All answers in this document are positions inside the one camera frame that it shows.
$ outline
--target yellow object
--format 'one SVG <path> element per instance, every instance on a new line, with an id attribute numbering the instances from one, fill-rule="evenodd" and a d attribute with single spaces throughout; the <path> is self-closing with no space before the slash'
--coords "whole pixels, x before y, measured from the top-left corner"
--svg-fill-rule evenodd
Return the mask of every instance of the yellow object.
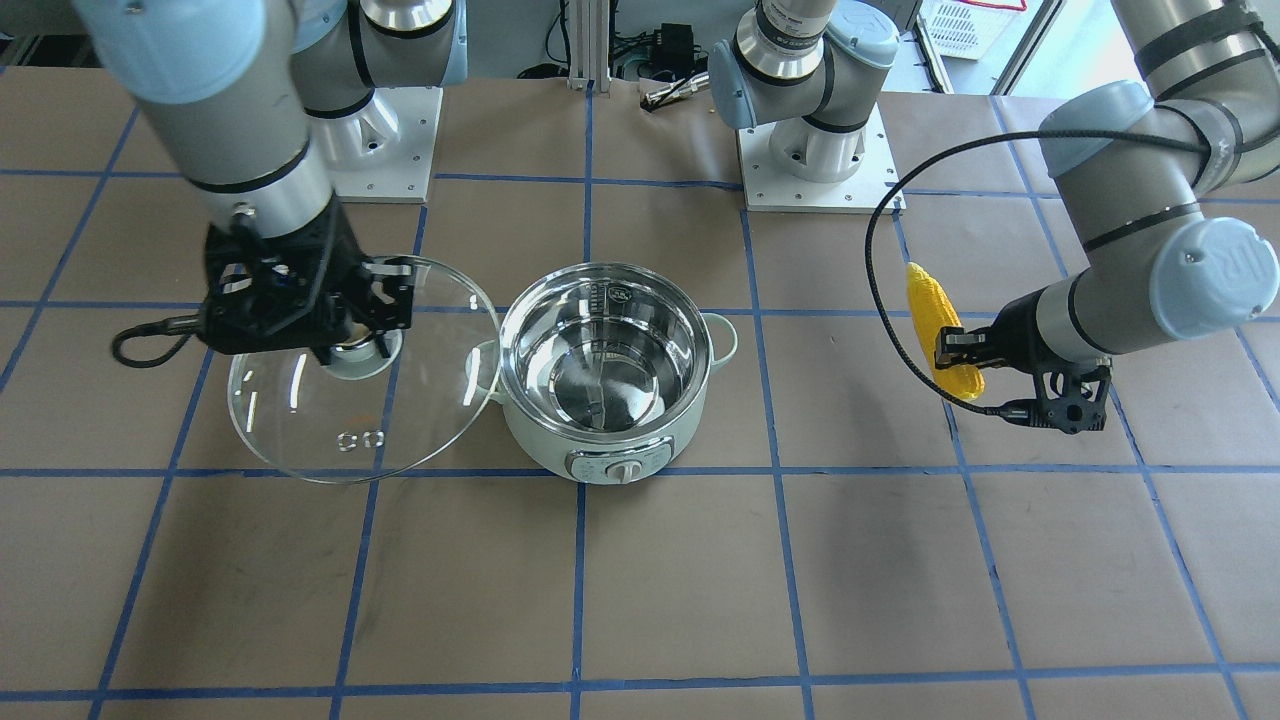
<path id="1" fill-rule="evenodd" d="M 920 341 L 924 356 L 929 359 L 933 382 L 960 400 L 974 400 L 980 396 L 987 384 L 978 368 L 956 365 L 940 370 L 933 366 L 933 350 L 937 345 L 938 331 L 945 327 L 963 325 L 955 307 L 951 306 L 947 292 L 942 290 L 938 281 L 915 263 L 906 264 L 906 306 L 910 309 L 911 322 L 915 324 L 915 337 Z"/>

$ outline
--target white plastic crate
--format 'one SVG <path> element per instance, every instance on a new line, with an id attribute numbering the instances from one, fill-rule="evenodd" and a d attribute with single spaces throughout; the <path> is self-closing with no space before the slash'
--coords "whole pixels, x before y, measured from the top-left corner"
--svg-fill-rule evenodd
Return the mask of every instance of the white plastic crate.
<path id="1" fill-rule="evenodd" d="M 1005 32 L 1019 13 L 1027 12 L 1027 3 L 934 0 L 924 12 L 929 37 L 938 53 L 977 60 L 991 50 L 1000 33 Z"/>

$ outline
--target glass lid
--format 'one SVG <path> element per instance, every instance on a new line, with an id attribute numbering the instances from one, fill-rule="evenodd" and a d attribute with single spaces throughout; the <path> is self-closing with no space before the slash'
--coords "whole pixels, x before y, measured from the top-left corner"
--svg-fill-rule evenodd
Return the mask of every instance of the glass lid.
<path id="1" fill-rule="evenodd" d="M 392 260 L 416 270 L 410 328 L 379 343 L 357 325 L 328 365 L 306 348 L 232 360 L 232 423 L 268 464 L 319 483 L 384 478 L 428 461 L 480 415 L 498 378 L 493 304 L 434 260 L 374 263 Z"/>

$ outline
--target white mounting plate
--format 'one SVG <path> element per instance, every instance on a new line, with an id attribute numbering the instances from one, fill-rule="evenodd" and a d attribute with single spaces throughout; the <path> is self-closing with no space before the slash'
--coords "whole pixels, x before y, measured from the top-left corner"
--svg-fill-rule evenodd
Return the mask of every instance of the white mounting plate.
<path id="1" fill-rule="evenodd" d="M 867 119 L 865 146 L 858 172 L 845 182 L 820 183 L 800 179 L 780 168 L 769 156 L 769 135 L 777 123 L 737 131 L 739 158 L 746 209 L 765 213 L 850 213 L 869 215 L 897 182 L 897 168 L 884 137 L 879 106 Z M 890 209 L 906 208 L 902 193 Z"/>
<path id="2" fill-rule="evenodd" d="M 396 109 L 399 141 L 385 147 L 388 155 L 378 165 L 330 169 L 329 177 L 342 200 L 425 204 L 444 91 L 439 87 L 388 87 L 378 92 Z"/>

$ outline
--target pot handle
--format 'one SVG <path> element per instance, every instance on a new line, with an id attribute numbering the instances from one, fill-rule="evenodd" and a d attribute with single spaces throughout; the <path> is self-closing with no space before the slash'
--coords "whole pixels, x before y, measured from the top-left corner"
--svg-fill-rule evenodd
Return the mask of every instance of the pot handle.
<path id="1" fill-rule="evenodd" d="M 472 374 L 471 365 L 476 361 L 476 357 L 484 355 L 485 351 L 489 350 L 489 347 L 492 347 L 497 342 L 498 342 L 497 340 L 486 340 L 471 348 L 471 352 L 467 354 L 467 359 L 462 363 L 463 369 L 466 370 L 468 378 Z M 506 391 L 502 389 L 500 380 L 497 379 L 494 380 L 494 389 L 493 392 L 489 393 L 489 400 L 497 402 L 498 405 L 507 404 L 507 393 Z"/>
<path id="2" fill-rule="evenodd" d="M 716 320 L 717 323 L 723 325 L 724 329 L 728 331 L 730 337 L 733 338 L 733 346 L 728 348 L 728 352 L 726 352 L 723 357 L 716 357 L 716 345 L 712 343 L 712 372 L 714 373 L 719 370 L 722 366 L 724 366 L 724 364 L 732 360 L 733 355 L 737 354 L 737 328 L 733 327 L 733 323 L 731 323 L 728 318 L 726 318 L 724 315 L 718 315 L 716 313 L 703 313 L 703 319 L 707 320 L 708 323 Z"/>

